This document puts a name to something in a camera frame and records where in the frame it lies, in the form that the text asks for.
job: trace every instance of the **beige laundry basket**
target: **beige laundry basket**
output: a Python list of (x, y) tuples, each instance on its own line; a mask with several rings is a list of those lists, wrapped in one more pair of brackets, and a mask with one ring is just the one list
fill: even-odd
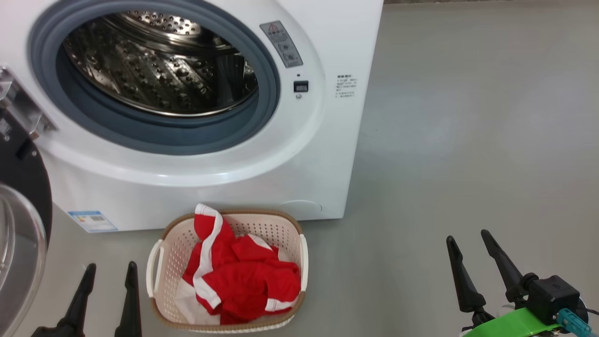
[(226, 210), (221, 214), (236, 236), (255, 234), (269, 245), (287, 250), (291, 260), (301, 269), (301, 292), (293, 309), (285, 314), (264, 316), (246, 324), (188, 324), (175, 305), (179, 280), (187, 268), (191, 251), (199, 241), (193, 229), (194, 214), (188, 214), (171, 222), (150, 253), (146, 286), (152, 310), (165, 325), (195, 332), (244, 333), (284, 326), (293, 319), (302, 305), (308, 283), (308, 246), (300, 225), (288, 214), (271, 210)]

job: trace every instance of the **basket handle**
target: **basket handle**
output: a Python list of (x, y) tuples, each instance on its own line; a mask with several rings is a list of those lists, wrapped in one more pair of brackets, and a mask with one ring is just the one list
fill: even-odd
[(299, 235), (301, 239), (301, 291), (305, 291), (308, 286), (308, 243), (303, 234)]
[[(156, 255), (160, 250), (160, 257), (158, 258), (158, 268), (156, 271), (156, 284), (152, 284), (154, 280), (154, 261), (156, 261)], [(162, 258), (164, 257), (164, 247), (162, 246), (162, 239), (158, 240), (148, 258), (148, 265), (146, 268), (146, 289), (150, 298), (154, 297), (154, 293), (158, 291), (158, 285), (160, 284), (160, 271), (162, 270)]]

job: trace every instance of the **green tape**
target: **green tape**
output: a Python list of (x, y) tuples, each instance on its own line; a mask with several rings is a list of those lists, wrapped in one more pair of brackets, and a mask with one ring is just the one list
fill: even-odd
[(481, 324), (464, 337), (529, 337), (558, 326), (546, 326), (532, 312), (523, 308)]

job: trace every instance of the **clothes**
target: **clothes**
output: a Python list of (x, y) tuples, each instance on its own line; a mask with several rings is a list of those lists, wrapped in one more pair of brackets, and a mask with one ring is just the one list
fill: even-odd
[(203, 309), (220, 314), (221, 324), (291, 310), (301, 289), (300, 269), (279, 259), (278, 247), (253, 234), (235, 238), (222, 215), (203, 204), (196, 207), (194, 228), (201, 242), (191, 253), (176, 300), (190, 323), (205, 320), (190, 300), (190, 286)]

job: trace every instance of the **front-loading washing machine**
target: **front-loading washing machine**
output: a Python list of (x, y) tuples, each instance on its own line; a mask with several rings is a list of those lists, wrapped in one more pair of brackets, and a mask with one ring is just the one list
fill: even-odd
[(198, 202), (340, 218), (381, 9), (4, 0), (0, 104), (87, 231), (162, 228)]

